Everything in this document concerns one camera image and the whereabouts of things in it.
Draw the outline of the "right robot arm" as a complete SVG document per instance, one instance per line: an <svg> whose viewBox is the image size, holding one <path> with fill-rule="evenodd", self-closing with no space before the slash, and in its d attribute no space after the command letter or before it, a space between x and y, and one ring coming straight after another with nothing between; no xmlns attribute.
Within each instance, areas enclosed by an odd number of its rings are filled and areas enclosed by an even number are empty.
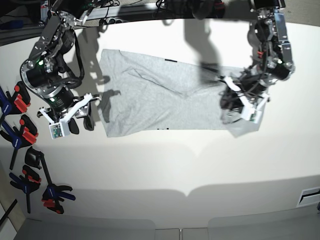
<svg viewBox="0 0 320 240"><path fill-rule="evenodd" d="M48 121L52 139L79 133L75 119L94 130L91 103L98 94L74 96L85 77L80 46L74 27L85 23L101 0L55 0L48 7L47 20L29 57L21 64L20 77L25 86L48 104L37 117Z"/></svg>

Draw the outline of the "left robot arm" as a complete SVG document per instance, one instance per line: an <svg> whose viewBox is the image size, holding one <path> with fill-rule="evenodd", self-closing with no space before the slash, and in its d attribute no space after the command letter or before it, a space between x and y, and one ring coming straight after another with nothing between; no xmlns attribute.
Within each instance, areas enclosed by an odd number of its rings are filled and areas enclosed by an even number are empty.
<svg viewBox="0 0 320 240"><path fill-rule="evenodd" d="M201 11L170 24L136 21L78 35L107 136L144 130L257 131L269 87L295 70L276 1L254 0L255 20L230 27Z"/></svg>

